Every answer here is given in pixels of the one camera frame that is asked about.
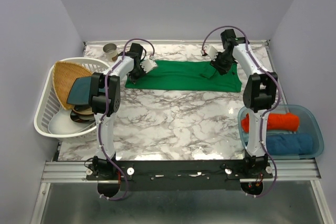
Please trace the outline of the green t shirt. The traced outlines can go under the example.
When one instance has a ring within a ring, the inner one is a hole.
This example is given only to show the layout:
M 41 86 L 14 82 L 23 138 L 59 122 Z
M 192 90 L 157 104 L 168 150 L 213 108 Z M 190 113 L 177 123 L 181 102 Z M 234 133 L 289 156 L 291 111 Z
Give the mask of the green t shirt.
M 242 83 L 236 64 L 233 64 L 226 74 L 221 75 L 208 61 L 157 60 L 156 63 L 157 68 L 136 83 L 128 79 L 125 87 L 166 91 L 241 92 Z

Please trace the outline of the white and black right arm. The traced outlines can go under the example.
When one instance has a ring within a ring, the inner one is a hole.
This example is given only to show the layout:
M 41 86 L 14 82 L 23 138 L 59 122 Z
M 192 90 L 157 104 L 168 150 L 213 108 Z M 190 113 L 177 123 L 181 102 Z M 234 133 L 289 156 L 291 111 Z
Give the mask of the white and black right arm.
M 275 101 L 278 76 L 261 65 L 253 54 L 246 36 L 238 38 L 234 27 L 224 28 L 220 34 L 224 51 L 218 52 L 208 47 L 204 53 L 210 56 L 211 66 L 219 74 L 227 74 L 232 65 L 238 63 L 247 77 L 243 103 L 249 113 L 249 139 L 241 171 L 246 177 L 252 178 L 265 171 L 268 166 L 267 122 L 270 112 L 279 104 Z

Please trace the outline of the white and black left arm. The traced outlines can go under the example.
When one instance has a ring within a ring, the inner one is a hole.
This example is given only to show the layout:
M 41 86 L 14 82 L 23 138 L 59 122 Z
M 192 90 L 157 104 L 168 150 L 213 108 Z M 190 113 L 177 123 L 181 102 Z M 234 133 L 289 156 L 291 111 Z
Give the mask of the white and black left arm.
M 93 163 L 99 165 L 98 173 L 104 179 L 112 179 L 117 171 L 113 130 L 121 103 L 121 80 L 127 77 L 135 84 L 156 66 L 143 59 L 142 55 L 146 53 L 143 46 L 134 40 L 129 42 L 130 49 L 117 55 L 111 68 L 93 73 L 90 80 L 89 105 L 97 126 L 97 151 Z

